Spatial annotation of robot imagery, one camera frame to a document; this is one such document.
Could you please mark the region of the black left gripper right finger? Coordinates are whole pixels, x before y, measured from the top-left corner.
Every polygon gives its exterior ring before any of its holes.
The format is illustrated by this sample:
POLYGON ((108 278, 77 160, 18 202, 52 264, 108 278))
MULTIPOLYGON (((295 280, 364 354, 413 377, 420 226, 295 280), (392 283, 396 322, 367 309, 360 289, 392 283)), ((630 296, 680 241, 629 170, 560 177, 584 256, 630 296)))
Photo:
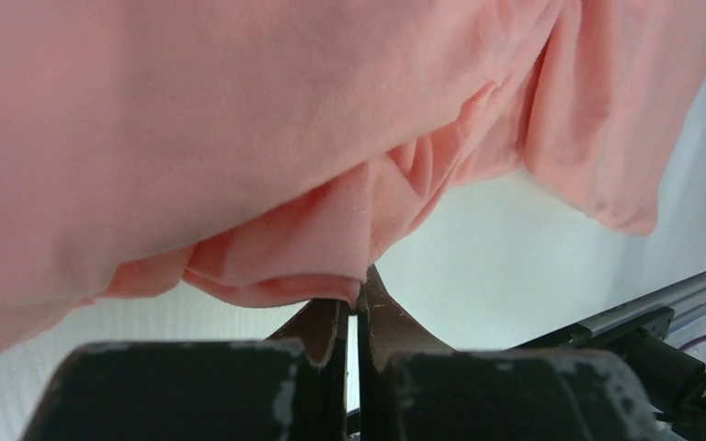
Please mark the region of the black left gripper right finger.
POLYGON ((562 347, 457 350, 412 317, 375 267, 357 303, 364 440, 656 440, 617 356, 562 347))

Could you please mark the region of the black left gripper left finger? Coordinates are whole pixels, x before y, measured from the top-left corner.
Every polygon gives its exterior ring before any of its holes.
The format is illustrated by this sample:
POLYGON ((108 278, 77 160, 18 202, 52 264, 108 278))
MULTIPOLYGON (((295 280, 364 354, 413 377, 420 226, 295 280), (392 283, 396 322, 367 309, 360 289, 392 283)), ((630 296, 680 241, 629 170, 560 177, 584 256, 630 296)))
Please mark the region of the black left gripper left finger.
POLYGON ((344 301, 313 300, 264 340, 81 345, 26 440, 343 440, 344 301))

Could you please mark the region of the salmon pink t shirt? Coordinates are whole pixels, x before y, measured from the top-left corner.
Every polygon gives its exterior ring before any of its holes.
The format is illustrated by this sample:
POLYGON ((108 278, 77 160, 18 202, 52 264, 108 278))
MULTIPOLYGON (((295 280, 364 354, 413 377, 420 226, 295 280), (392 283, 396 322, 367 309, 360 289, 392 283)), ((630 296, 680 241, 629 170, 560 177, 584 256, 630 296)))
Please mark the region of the salmon pink t shirt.
POLYGON ((181 281, 353 301, 521 167, 648 234, 705 77, 706 1, 0 1, 0 353, 181 281))

